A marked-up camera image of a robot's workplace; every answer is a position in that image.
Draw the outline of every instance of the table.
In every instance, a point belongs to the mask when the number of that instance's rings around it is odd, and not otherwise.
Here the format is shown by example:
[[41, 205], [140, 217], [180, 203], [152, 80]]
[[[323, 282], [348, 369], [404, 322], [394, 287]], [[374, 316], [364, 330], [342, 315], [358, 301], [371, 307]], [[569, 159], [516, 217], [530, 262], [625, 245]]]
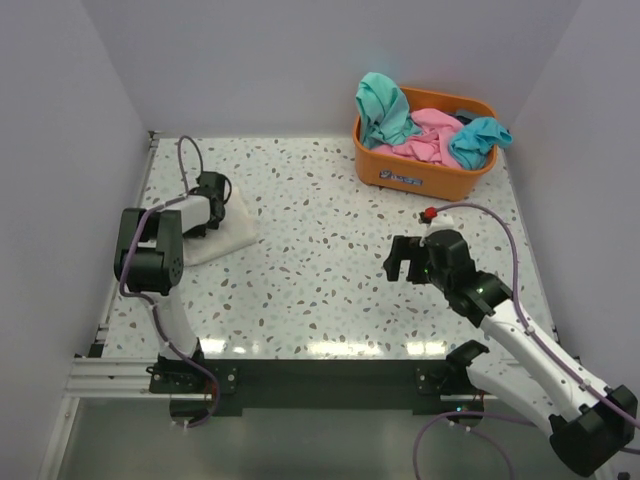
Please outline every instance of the table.
[[[197, 140], [205, 170], [224, 173], [239, 187], [259, 235], [257, 244], [185, 269], [180, 291], [207, 357], [429, 359], [476, 339], [511, 358], [453, 313], [434, 287], [388, 283], [383, 275], [392, 236], [420, 235], [417, 212], [446, 202], [364, 185], [346, 137]], [[183, 148], [195, 185], [197, 157], [187, 142]], [[142, 206], [182, 188], [176, 139], [161, 139]], [[551, 333], [502, 152], [469, 201], [509, 222], [520, 254], [522, 301]], [[500, 227], [475, 210], [451, 213], [478, 268], [510, 283], [511, 255]], [[155, 358], [157, 341], [141, 302], [116, 295], [107, 321], [103, 357]]]

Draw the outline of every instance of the teal towel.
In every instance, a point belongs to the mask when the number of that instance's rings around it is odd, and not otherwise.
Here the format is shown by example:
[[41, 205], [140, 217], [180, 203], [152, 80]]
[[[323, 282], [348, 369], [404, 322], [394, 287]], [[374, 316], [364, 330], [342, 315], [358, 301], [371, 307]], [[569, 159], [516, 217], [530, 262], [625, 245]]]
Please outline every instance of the teal towel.
[[367, 73], [356, 93], [360, 112], [360, 143], [368, 149], [383, 143], [400, 145], [422, 130], [409, 116], [409, 102], [402, 90], [381, 73]]
[[456, 133], [449, 142], [449, 152], [465, 170], [479, 170], [487, 163], [491, 147], [506, 148], [513, 137], [492, 117], [480, 117]]

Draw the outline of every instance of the orange bin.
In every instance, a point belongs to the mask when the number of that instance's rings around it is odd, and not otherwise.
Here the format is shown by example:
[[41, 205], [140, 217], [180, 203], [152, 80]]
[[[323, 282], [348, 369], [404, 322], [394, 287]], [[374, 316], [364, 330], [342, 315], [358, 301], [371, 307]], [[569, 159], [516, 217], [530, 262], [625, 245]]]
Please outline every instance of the orange bin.
[[[401, 88], [407, 96], [411, 111], [431, 107], [453, 113], [459, 108], [464, 108], [483, 117], [496, 116], [489, 105], [479, 100], [418, 88]], [[484, 168], [458, 170], [374, 153], [360, 143], [359, 116], [353, 126], [353, 143], [356, 146], [356, 172], [360, 180], [367, 185], [394, 188], [451, 201], [466, 197], [480, 177], [493, 168], [498, 156], [498, 147], [494, 146], [489, 152]]]

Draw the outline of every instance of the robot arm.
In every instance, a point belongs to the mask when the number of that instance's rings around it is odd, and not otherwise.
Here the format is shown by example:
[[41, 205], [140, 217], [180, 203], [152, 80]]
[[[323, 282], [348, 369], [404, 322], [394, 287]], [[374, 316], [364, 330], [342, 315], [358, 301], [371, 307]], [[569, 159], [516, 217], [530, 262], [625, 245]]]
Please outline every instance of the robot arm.
[[[218, 229], [225, 217], [224, 204], [229, 198], [224, 190], [227, 177], [215, 172], [202, 172], [198, 186], [183, 200], [154, 212], [144, 226], [140, 243], [131, 262], [126, 282], [129, 291], [144, 293], [157, 305], [162, 331], [174, 347], [186, 357], [199, 350], [182, 305], [178, 284], [184, 270], [183, 236], [205, 236], [207, 230]], [[145, 213], [143, 208], [127, 208], [122, 212], [116, 248], [114, 271], [120, 280], [131, 241]], [[178, 360], [156, 331], [160, 356]]]
[[[462, 235], [453, 229], [445, 215], [430, 219], [423, 237], [396, 236], [391, 254], [384, 262], [389, 281], [397, 281], [400, 263], [409, 260], [407, 280], [414, 284], [432, 284], [443, 294], [453, 311], [466, 317], [504, 346], [524, 367], [555, 404], [559, 415], [549, 415], [548, 425], [531, 418], [543, 431], [551, 432], [550, 443], [560, 459], [579, 475], [591, 475], [611, 456], [628, 444], [634, 427], [599, 401], [594, 390], [630, 416], [636, 416], [637, 399], [623, 385], [612, 389], [568, 355], [553, 339], [524, 313], [525, 326], [518, 314], [511, 290], [495, 275], [476, 269]], [[578, 383], [550, 358], [549, 350], [583, 379]], [[467, 367], [469, 379], [483, 380]], [[486, 385], [475, 385], [485, 389]], [[520, 392], [506, 383], [494, 384], [493, 391], [524, 415]]]

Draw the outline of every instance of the towel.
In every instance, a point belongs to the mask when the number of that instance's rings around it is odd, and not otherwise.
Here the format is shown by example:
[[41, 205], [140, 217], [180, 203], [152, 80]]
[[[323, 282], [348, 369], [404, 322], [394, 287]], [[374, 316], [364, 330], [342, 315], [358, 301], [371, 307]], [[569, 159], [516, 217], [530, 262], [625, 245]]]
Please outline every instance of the towel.
[[226, 214], [218, 230], [209, 230], [201, 238], [185, 238], [183, 241], [186, 267], [209, 262], [256, 243], [258, 234], [253, 219], [235, 185], [231, 198], [225, 205]]
[[463, 127], [459, 120], [435, 108], [417, 110], [411, 114], [411, 119], [421, 127], [422, 135], [409, 137], [402, 145], [380, 145], [373, 151], [450, 168], [462, 168], [449, 153], [451, 138]]
[[420, 128], [409, 117], [409, 102], [393, 80], [381, 73], [367, 73], [356, 92], [360, 112], [360, 143], [372, 149], [387, 143], [399, 145]]
[[465, 170], [479, 170], [487, 163], [491, 147], [506, 148], [513, 137], [492, 117], [480, 117], [465, 126], [451, 139], [449, 152]]

